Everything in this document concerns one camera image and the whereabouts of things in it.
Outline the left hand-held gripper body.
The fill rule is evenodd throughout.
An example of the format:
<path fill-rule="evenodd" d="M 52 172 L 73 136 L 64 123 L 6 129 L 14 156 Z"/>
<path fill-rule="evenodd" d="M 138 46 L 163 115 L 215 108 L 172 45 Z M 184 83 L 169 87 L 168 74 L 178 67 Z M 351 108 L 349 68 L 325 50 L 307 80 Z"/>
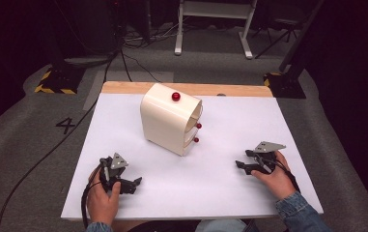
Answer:
<path fill-rule="evenodd" d="M 121 178 L 122 173 L 126 170 L 127 162 L 118 153 L 115 153 L 113 157 L 101 158 L 99 164 L 101 166 L 99 180 L 106 192 L 112 190 L 115 183 L 120 183 L 120 194 L 129 193 L 128 181 Z"/>

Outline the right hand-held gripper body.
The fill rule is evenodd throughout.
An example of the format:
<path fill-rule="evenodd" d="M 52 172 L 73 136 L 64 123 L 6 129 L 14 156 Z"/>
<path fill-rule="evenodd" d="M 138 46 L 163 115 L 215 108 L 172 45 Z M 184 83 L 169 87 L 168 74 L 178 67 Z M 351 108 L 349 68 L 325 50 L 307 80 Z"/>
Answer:
<path fill-rule="evenodd" d="M 254 163 L 252 164 L 258 165 L 258 171 L 264 174 L 270 174 L 277 164 L 274 152 L 285 148 L 286 146 L 282 144 L 262 141 L 254 150 L 252 150 L 260 155 L 259 158 L 254 159 Z"/>

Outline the cream drawer with red knob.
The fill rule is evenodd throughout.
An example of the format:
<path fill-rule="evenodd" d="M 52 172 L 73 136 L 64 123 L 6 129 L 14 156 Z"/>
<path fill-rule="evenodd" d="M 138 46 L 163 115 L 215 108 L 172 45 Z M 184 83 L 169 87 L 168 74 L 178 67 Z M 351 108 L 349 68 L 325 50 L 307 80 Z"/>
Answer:
<path fill-rule="evenodd" d="M 201 129 L 202 124 L 199 122 L 200 117 L 201 117 L 201 113 L 192 113 L 187 120 L 184 131 L 189 132 L 193 128 Z"/>
<path fill-rule="evenodd" d="M 192 128 L 189 132 L 184 135 L 184 147 L 188 147 L 192 142 L 197 143 L 199 138 L 197 136 L 198 129 Z"/>

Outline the cream mini drawer cabinet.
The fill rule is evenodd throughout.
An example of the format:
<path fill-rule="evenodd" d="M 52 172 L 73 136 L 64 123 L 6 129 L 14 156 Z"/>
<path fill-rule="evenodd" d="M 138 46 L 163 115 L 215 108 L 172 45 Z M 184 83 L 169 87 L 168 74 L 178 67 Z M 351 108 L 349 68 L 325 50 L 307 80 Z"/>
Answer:
<path fill-rule="evenodd" d="M 172 101 L 172 94 L 181 94 L 179 101 Z M 154 84 L 144 95 L 140 114 L 144 136 L 147 140 L 179 155 L 184 156 L 184 131 L 192 113 L 203 111 L 202 101 L 181 91 L 162 84 Z"/>

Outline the person's right hand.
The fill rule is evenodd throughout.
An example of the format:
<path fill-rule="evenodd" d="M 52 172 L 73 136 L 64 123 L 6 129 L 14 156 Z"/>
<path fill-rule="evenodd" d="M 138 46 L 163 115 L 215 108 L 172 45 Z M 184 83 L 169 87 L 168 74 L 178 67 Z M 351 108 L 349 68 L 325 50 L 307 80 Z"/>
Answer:
<path fill-rule="evenodd" d="M 283 200 L 294 194 L 297 190 L 286 174 L 286 171 L 289 171 L 290 168 L 285 157 L 279 151 L 275 151 L 274 153 L 276 159 L 280 161 L 283 167 L 276 166 L 274 171 L 269 175 L 261 173 L 258 170 L 252 170 L 251 175 L 265 184 L 278 200 Z"/>

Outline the person's left hand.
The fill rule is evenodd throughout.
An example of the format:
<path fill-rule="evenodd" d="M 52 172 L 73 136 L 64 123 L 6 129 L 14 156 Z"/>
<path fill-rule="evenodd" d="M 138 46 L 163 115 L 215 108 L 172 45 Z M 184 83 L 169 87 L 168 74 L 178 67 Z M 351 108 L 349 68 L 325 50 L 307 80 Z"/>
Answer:
<path fill-rule="evenodd" d="M 111 194 L 108 194 L 99 182 L 99 173 L 92 173 L 87 196 L 87 210 L 91 222 L 102 222 L 111 225 L 118 213 L 121 184 L 113 185 Z"/>

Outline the white table sheet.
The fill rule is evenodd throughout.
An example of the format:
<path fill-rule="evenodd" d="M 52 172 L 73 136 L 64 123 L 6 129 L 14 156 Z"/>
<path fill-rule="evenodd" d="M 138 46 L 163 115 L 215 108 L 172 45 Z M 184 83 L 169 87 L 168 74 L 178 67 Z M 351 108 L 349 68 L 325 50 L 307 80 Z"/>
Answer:
<path fill-rule="evenodd" d="M 317 210 L 323 207 L 277 100 L 205 97 L 198 142 L 185 156 L 145 139 L 139 95 L 102 94 L 75 168 L 62 216 L 81 217 L 81 195 L 100 159 L 120 154 L 128 163 L 123 178 L 140 179 L 120 200 L 119 219 L 254 218 L 276 213 L 274 196 L 237 168 L 260 142 L 284 145 L 300 191 Z"/>

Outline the wooden table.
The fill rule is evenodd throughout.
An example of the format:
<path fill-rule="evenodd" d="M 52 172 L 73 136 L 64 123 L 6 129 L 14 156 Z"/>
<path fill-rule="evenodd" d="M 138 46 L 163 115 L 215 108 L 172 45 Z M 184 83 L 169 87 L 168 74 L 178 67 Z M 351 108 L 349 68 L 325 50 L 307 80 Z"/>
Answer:
<path fill-rule="evenodd" d="M 103 84 L 101 92 L 108 94 L 145 94 L 153 85 L 153 82 L 107 81 Z M 164 86 L 192 96 L 273 97 L 270 88 L 266 86 L 199 83 L 164 83 Z"/>

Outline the black stand with striped base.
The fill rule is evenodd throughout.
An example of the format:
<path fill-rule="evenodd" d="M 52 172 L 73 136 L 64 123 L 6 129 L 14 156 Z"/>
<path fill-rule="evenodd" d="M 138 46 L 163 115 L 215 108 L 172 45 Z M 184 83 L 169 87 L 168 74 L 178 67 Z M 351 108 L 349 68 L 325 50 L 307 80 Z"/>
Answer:
<path fill-rule="evenodd" d="M 56 41 L 54 30 L 47 19 L 47 13 L 42 11 L 41 0 L 29 0 L 33 11 L 35 30 L 42 49 L 50 62 L 50 67 L 38 86 L 36 93 L 76 94 L 85 69 L 65 61 Z"/>
<path fill-rule="evenodd" d="M 264 74 L 264 84 L 271 90 L 275 98 L 306 98 L 298 79 L 312 55 L 312 48 L 307 43 L 307 36 L 309 35 L 311 24 L 321 10 L 324 1 L 319 0 L 312 11 L 305 17 L 306 21 L 301 20 L 299 22 L 302 24 L 302 30 L 279 66 L 279 72 Z"/>

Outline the black tripod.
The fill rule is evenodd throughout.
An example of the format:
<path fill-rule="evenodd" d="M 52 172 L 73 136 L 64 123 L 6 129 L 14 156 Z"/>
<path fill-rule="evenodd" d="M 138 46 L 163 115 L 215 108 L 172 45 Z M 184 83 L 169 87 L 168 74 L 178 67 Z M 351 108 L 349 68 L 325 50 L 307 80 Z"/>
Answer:
<path fill-rule="evenodd" d="M 288 42 L 292 36 L 297 38 L 296 30 L 300 29 L 301 23 L 294 19 L 279 17 L 269 19 L 266 24 L 260 26 L 257 32 L 253 34 L 253 36 L 257 36 L 261 31 L 266 31 L 269 39 L 269 45 L 260 51 L 255 58 L 260 58 L 283 39 L 286 39 L 286 42 Z"/>

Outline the white metal desk frame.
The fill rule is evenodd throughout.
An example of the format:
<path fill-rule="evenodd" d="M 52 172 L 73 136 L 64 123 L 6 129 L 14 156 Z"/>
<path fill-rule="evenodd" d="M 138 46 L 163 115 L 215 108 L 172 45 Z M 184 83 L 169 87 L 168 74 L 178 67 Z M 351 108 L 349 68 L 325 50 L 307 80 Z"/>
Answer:
<path fill-rule="evenodd" d="M 247 35 L 256 10 L 257 1 L 258 0 L 251 0 L 250 3 L 236 4 L 180 0 L 178 9 L 178 33 L 176 36 L 174 53 L 180 56 L 183 52 L 183 27 L 185 16 L 244 19 L 244 27 L 243 30 L 239 32 L 239 37 L 245 58 L 252 59 L 253 54 L 247 41 Z"/>

